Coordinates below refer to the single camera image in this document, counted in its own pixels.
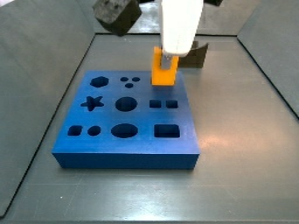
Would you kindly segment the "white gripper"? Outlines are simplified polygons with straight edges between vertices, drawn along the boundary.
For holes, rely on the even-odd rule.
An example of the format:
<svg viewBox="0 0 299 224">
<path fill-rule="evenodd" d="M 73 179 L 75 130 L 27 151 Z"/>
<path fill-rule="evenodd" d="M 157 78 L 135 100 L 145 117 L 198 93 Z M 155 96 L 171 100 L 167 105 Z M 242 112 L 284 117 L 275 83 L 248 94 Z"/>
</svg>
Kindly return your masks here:
<svg viewBox="0 0 299 224">
<path fill-rule="evenodd" d="M 169 70 L 172 56 L 185 56 L 202 18 L 203 0 L 161 0 L 161 45 L 160 68 Z"/>
</svg>

